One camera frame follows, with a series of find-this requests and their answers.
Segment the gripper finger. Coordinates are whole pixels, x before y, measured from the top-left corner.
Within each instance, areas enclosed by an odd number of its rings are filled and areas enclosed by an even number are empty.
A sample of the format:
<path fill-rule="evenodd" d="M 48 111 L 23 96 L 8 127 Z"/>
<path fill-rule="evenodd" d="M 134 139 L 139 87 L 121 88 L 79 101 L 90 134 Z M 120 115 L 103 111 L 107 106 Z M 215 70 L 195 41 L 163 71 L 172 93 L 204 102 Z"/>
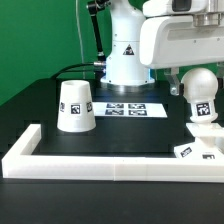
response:
<path fill-rule="evenodd" d="M 224 62 L 217 63 L 217 78 L 224 79 Z"/>
<path fill-rule="evenodd" d="M 170 94 L 173 96 L 180 96 L 183 94 L 184 85 L 178 79 L 179 68 L 172 67 L 164 70 L 164 75 L 170 85 Z"/>

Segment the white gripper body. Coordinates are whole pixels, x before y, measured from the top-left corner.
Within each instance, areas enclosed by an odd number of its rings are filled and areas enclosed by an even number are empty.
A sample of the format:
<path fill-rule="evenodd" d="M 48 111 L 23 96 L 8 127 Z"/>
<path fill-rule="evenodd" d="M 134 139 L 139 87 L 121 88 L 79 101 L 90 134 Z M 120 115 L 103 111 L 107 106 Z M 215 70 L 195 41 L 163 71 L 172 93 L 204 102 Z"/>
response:
<path fill-rule="evenodd" d="M 192 16 L 149 18 L 140 31 L 140 61 L 151 69 L 224 61 L 224 21 L 195 27 Z"/>

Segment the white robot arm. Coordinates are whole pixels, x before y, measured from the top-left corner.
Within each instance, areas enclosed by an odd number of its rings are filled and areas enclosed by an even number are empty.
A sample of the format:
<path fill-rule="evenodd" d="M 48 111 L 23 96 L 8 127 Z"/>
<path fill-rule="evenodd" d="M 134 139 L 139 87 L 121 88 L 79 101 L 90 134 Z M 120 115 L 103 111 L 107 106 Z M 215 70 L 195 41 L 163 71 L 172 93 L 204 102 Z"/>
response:
<path fill-rule="evenodd" d="M 224 63 L 224 0 L 147 0 L 140 10 L 129 0 L 87 3 L 98 51 L 105 67 L 101 85 L 138 92 L 153 82 L 148 71 L 162 69 L 170 93 L 183 93 L 177 78 L 185 66 Z M 109 9 L 112 51 L 102 48 L 97 13 Z"/>

